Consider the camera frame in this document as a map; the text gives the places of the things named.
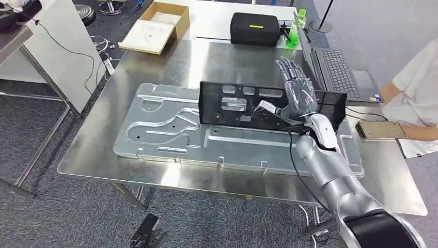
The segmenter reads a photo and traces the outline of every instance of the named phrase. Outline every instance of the person's arm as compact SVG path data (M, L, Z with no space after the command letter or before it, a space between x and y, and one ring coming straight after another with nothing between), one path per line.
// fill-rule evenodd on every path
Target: person's arm
M417 127L401 125L404 133L410 140L416 141L436 141L438 140L438 127Z
M389 83L386 84L385 86L383 86L382 88L380 88L380 95L382 95L383 98L383 103L381 104L381 106L385 106L386 104L388 104L389 102L391 102L391 100L398 95L398 93L400 93L401 91L393 84L393 83Z

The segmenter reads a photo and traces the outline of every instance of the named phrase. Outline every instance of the robotic arm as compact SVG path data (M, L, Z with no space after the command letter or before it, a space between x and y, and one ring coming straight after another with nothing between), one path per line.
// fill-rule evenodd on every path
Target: robotic arm
M306 134L300 137L296 149L325 196L336 221L341 246L426 247L407 221L387 212L365 190L339 152L335 132L327 117L312 114L304 125L316 133L319 145Z
M285 58L277 64L285 79L287 114L285 109L281 111L266 101L260 102L256 112L269 111L288 123L299 121L313 130L316 139L306 133L298 140L296 149L325 196L336 222L340 245L348 248L426 247L418 232L401 217L387 212L353 174L340 153L329 119L316 113L315 91L302 70Z

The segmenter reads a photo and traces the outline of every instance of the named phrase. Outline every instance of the metal table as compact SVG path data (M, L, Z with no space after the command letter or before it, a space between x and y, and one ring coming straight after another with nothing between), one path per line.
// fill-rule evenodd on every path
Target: metal table
M51 100L51 101L63 101L67 108L61 114L61 116L56 120L55 125L47 134L41 145L33 154L31 160L27 164L24 172L20 175L15 183L10 183L2 178L0 178L0 188L11 190L17 194L25 196L27 198L32 198L35 196L33 192L30 192L24 188L22 185L24 180L26 180L30 171L40 158L41 154L45 150L46 146L49 144L49 141L52 139L53 135L57 131L59 125L62 123L66 115L70 110L76 116L79 116L79 113L71 108L70 102L67 97L61 92L61 90L56 86L50 76L46 73L46 71L41 67L41 65L36 61L36 59L32 56L30 51L23 45L26 40L28 40L33 35L32 31L27 26L22 25L14 25L10 27L8 30L2 31L0 33L0 65L7 60L15 51L19 50L29 61L29 63L35 68L35 70L41 75L41 77L47 82L47 84L56 92L59 97L53 96L42 96L42 95L32 95L32 94L21 94L18 92L0 92L0 96L9 96L9 97L24 97L24 98L32 98L32 99L43 99L43 100Z
M142 211L146 209L136 199L139 194L135 197L123 184L318 206L296 176L146 162L119 157L112 150L141 83L185 87L197 87L201 80L282 84L274 62L281 55L303 65L299 50L205 41L180 40L168 44L161 55L127 51L60 162L58 172L110 182ZM357 144L366 172L361 180L364 187L389 211L426 215L424 202L397 144L392 141L362 142L359 138ZM305 178L305 181L323 198L312 178Z

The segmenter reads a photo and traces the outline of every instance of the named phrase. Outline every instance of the stool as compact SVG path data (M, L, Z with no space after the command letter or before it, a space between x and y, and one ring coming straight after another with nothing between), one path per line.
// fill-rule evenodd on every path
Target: stool
M116 2L113 0L106 0L105 3L99 4L99 10L102 14L113 16L115 14L119 14L123 10L123 3L122 2Z
M74 6L85 26L88 26L95 21L96 12L90 6L85 4L75 4Z

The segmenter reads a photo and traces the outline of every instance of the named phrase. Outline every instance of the open cardboard box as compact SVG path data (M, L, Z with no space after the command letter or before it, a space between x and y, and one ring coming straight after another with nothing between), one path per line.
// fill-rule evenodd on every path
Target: open cardboard box
M161 54L169 38L182 39L189 26L187 6L153 2L119 43L119 47Z

